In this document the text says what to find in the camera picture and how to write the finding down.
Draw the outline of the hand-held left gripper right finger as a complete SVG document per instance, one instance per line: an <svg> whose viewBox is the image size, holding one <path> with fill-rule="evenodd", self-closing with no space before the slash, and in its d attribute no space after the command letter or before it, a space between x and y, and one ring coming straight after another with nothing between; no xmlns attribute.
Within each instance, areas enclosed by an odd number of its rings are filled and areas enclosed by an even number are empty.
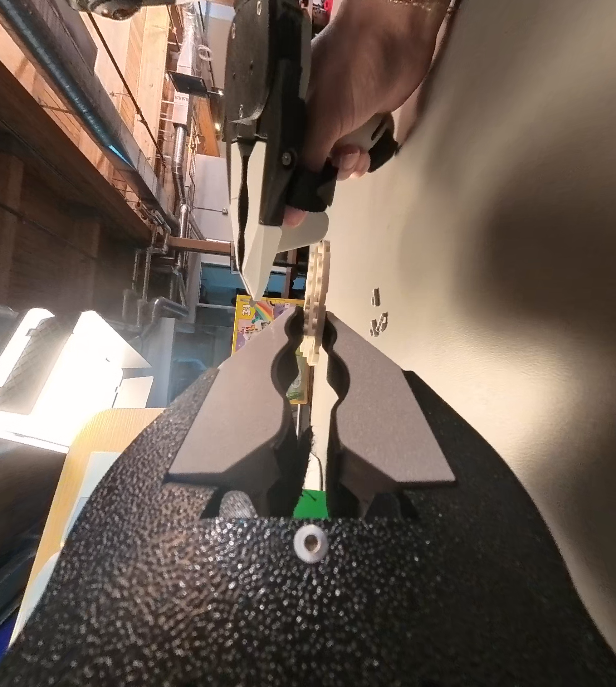
<svg viewBox="0 0 616 687"><path fill-rule="evenodd" d="M456 477L404 371L326 317L311 422L329 518L411 517L408 493Z"/></svg>

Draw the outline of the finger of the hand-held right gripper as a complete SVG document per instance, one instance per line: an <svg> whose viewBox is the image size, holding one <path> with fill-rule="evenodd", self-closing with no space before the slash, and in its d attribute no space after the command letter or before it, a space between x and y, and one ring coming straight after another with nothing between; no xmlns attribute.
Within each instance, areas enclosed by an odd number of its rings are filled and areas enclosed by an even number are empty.
<svg viewBox="0 0 616 687"><path fill-rule="evenodd" d="M244 271L245 229L249 217L248 167L252 146L245 143L228 145L228 181L230 195L230 219L232 221L236 268L249 296L252 288Z"/></svg>
<svg viewBox="0 0 616 687"><path fill-rule="evenodd" d="M282 236L279 225L261 222L266 145L235 146L235 256L251 300L263 296Z"/></svg>

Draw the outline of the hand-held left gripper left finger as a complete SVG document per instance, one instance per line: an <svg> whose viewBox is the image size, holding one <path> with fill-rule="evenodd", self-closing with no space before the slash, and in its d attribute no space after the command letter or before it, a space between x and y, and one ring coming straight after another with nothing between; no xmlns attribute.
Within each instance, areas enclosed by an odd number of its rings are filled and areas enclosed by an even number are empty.
<svg viewBox="0 0 616 687"><path fill-rule="evenodd" d="M168 481L240 491L261 517L293 515L305 457L287 392L303 323L303 309L288 308L218 367Z"/></svg>

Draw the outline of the round cream lego plate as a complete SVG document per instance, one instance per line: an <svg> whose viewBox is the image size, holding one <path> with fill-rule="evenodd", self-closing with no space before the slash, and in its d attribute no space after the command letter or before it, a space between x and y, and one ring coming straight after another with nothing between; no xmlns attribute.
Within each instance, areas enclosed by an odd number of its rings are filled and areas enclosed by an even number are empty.
<svg viewBox="0 0 616 687"><path fill-rule="evenodd" d="M329 288L330 258L328 240L321 240L311 246L303 308L303 340L300 345L301 355L310 367L315 367L319 360Z"/></svg>

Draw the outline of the green plastic bin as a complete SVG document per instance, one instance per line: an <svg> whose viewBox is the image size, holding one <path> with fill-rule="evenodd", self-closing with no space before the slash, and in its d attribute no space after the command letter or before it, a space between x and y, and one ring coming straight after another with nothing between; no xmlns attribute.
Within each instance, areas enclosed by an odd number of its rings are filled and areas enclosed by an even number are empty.
<svg viewBox="0 0 616 687"><path fill-rule="evenodd" d="M296 520L328 520L327 494L317 489L302 490L293 512Z"/></svg>

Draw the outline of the yellow lego set box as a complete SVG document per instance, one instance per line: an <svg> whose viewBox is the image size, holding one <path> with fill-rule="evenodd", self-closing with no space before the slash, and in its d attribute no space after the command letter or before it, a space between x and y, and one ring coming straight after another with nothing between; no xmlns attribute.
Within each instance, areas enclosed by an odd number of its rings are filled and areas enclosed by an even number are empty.
<svg viewBox="0 0 616 687"><path fill-rule="evenodd" d="M293 306L303 306L303 300L265 298L252 302L248 295L238 295L235 300L235 318L231 353L234 355L255 335L262 332L275 319ZM300 348L295 351L298 375L289 386L287 399L292 405L306 405L309 402L309 373L305 357Z"/></svg>

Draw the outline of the person's right hand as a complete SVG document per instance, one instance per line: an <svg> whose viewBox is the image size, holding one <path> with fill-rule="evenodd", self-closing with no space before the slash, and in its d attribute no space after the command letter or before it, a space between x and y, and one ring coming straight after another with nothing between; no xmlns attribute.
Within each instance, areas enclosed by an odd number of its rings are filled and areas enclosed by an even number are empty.
<svg viewBox="0 0 616 687"><path fill-rule="evenodd" d="M368 172L365 148L343 139L380 113L399 112L405 144L421 118L460 1L336 1L313 39L302 164L329 161L338 181Z"/></svg>

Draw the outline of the wooden board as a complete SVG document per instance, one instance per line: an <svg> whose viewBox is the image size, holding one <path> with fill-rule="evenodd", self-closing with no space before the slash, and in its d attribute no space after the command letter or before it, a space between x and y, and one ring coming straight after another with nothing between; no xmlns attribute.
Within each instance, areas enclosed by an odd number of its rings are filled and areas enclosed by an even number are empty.
<svg viewBox="0 0 616 687"><path fill-rule="evenodd" d="M162 408L108 409L77 434L66 454L9 647L21 634L53 574L65 541L89 496L120 454Z"/></svg>

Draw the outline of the white studio light panel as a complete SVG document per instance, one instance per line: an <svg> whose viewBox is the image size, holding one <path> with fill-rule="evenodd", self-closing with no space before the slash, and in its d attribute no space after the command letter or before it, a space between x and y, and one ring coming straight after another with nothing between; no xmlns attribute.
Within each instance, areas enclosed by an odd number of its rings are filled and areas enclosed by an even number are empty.
<svg viewBox="0 0 616 687"><path fill-rule="evenodd" d="M67 453L108 409L142 409L153 368L97 312L24 313L0 352L0 440Z"/></svg>

